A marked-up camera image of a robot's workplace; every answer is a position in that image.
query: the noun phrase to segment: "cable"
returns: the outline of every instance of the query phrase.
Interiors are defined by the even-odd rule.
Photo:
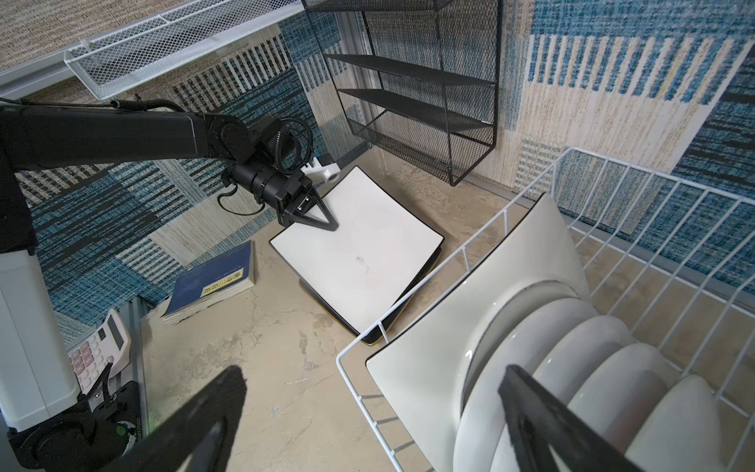
[[[94,394],[97,392],[97,388],[102,384],[102,397],[105,402],[105,408],[109,407],[112,403],[112,400],[110,399],[110,392],[107,387],[107,381],[110,378],[110,369],[112,368],[112,362],[108,362],[105,366],[105,369],[102,369],[102,372],[100,373],[99,377],[97,377],[97,380],[94,381],[94,384],[92,385],[92,388],[89,390],[89,393],[86,394],[84,397],[85,400],[89,401]]]
[[[154,100],[111,100],[108,103],[56,103],[56,102],[32,102],[22,98],[21,100],[12,100],[10,98],[0,97],[1,101],[13,103],[15,105],[37,105],[37,106],[78,106],[82,108],[115,108],[116,110],[152,110],[155,108],[170,108],[175,112],[183,112],[177,103],[170,100],[156,98]]]
[[[252,216],[252,215],[255,215],[255,214],[257,214],[257,213],[260,213],[261,211],[263,211],[263,210],[265,209],[265,202],[262,202],[262,206],[260,207],[260,209],[259,209],[259,210],[257,210],[257,211],[255,211],[254,213],[236,213],[235,211],[231,211],[231,210],[229,210],[228,208],[224,207],[224,206],[223,206],[223,203],[222,203],[222,202],[220,201],[220,199],[222,199],[222,198],[223,198],[223,197],[225,197],[225,196],[232,196],[232,195],[233,195],[233,194],[235,194],[235,193],[236,193],[236,191],[237,191],[237,190],[239,189],[239,185],[238,185],[238,184],[235,184],[235,183],[234,183],[233,185],[234,185],[234,187],[233,187],[233,190],[231,190],[230,192],[225,192],[225,193],[218,193],[218,194],[217,194],[217,204],[218,204],[218,205],[219,205],[219,206],[220,206],[220,207],[221,207],[221,208],[222,208],[223,210],[225,210],[225,211],[228,211],[229,213],[237,214],[238,216]]]
[[[184,109],[181,108],[177,103],[171,102],[170,100],[164,100],[162,98],[155,98],[153,100],[111,100],[110,106],[112,106],[116,110],[146,111],[164,107],[170,108],[175,112],[184,111]]]
[[[307,148],[304,151],[304,153],[301,152],[301,143],[299,142],[301,135],[297,132],[296,134],[299,134],[299,135],[297,136],[297,139],[295,141],[296,153],[294,157],[294,162],[289,167],[286,167],[284,165],[285,156],[282,155],[283,133],[281,131],[278,131],[278,134],[276,136],[276,145],[274,149],[276,167],[283,174],[291,174],[297,169],[301,168],[302,165],[307,164],[312,159],[312,155],[315,152],[313,136],[312,136],[312,128],[310,128],[307,122],[305,122],[303,119],[299,119],[294,116],[281,118],[280,121],[297,123],[299,126],[301,126],[304,129],[304,133],[305,133],[305,142],[307,143]],[[293,128],[289,128],[289,131],[291,132],[291,134],[294,134],[295,132]]]

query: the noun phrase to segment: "concrete floor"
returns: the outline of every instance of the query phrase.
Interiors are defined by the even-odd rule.
[[[359,165],[391,196],[445,236],[440,260],[507,203],[466,182],[452,188],[377,148],[352,165]],[[525,213],[525,208],[513,207],[510,227]],[[472,264],[501,239],[502,223],[493,225],[470,246]],[[244,372],[248,392],[229,470],[391,470],[335,365],[336,355],[353,336],[299,288],[293,270],[270,248],[268,241],[281,229],[271,223],[252,238],[255,287],[173,327],[159,319],[165,307],[158,307],[145,320],[142,336],[150,429],[223,368],[236,364]],[[576,233],[573,236],[576,242],[581,238]],[[578,247],[584,261],[598,248],[589,239]],[[601,253],[587,271],[591,287],[597,286],[620,256],[610,248]],[[593,298],[599,312],[610,309],[640,268],[632,260],[619,266]],[[444,267],[412,298],[390,332],[405,327],[463,272],[461,257]],[[616,316],[632,326],[666,280],[663,274],[649,270],[618,306]],[[689,287],[672,283],[637,330],[636,338],[658,345],[693,294]],[[700,298],[663,354],[685,366],[722,308],[720,302]],[[717,389],[753,327],[755,320],[730,310],[692,372]],[[365,359],[382,345],[382,341],[373,347],[360,343],[344,358],[344,365],[404,470],[425,472],[430,465],[400,421],[395,421],[395,413],[364,367]],[[753,358],[755,346],[750,346],[726,389],[727,398],[748,412],[755,407]],[[747,427],[747,418],[723,404],[719,415],[721,456],[726,464]],[[752,470],[752,436],[735,470]]]
[[[393,198],[445,237],[440,260],[489,220],[507,201],[463,182],[450,187],[395,156],[373,149],[358,165]],[[513,224],[526,213],[511,214]],[[149,426],[153,429],[223,368],[236,364],[247,380],[244,413],[229,470],[390,470],[391,464],[350,395],[335,357],[353,336],[298,285],[294,271],[268,241],[273,222],[256,233],[256,285],[176,325],[158,307],[142,325]],[[481,257],[497,238],[493,229],[470,256]],[[411,300],[390,332],[396,333],[462,273],[454,261]],[[344,360],[362,395],[379,393],[364,367],[382,341],[358,345]],[[377,420],[395,414],[381,398],[367,400]],[[389,444],[411,441],[399,421],[381,424]],[[411,444],[398,452],[406,470],[430,465]]]

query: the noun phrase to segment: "white wire basket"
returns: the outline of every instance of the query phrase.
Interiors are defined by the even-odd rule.
[[[81,41],[63,60],[105,100],[302,11],[300,0],[195,0]]]
[[[347,373],[347,354],[376,326],[390,343],[398,333],[386,333],[382,320],[423,288],[442,291],[404,330],[411,328],[543,192],[551,193],[572,234],[595,308],[657,347],[681,376],[707,381],[719,411],[722,463],[726,470],[752,470],[755,201],[574,147],[338,354],[337,367],[395,469],[432,467],[402,427],[387,427],[400,420],[366,369],[350,365]],[[421,292],[418,298],[427,296]]]

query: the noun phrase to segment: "stacked plates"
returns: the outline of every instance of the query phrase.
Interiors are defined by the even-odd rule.
[[[680,380],[589,300],[569,232],[544,196],[367,368],[438,472],[519,470],[498,396],[510,364],[647,472],[722,469],[705,381]]]

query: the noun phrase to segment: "black metal shelf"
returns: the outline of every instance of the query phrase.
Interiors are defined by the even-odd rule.
[[[470,118],[461,113],[452,112],[440,106],[430,105],[413,98],[394,94],[382,88],[339,88],[338,91],[382,106],[386,110],[425,123],[441,131],[446,131],[445,117],[446,113],[448,113],[449,133],[489,128],[492,126],[489,123],[483,123],[478,119]]]
[[[318,39],[354,135],[452,186],[495,149],[504,0],[302,1],[328,45],[361,11],[353,44]]]
[[[377,70],[378,72],[409,77],[424,82],[442,84],[445,80],[445,84],[448,86],[478,85],[481,87],[489,87],[495,85],[494,82],[490,82],[489,80],[476,79],[474,77],[463,76],[453,72],[445,72],[440,69],[433,69],[432,67],[418,66],[417,64],[389,59],[388,57],[372,56],[368,54],[323,54],[323,56],[329,57],[330,59],[342,60],[343,62],[354,64],[355,66]]]
[[[454,0],[303,0],[307,11],[438,11]]]

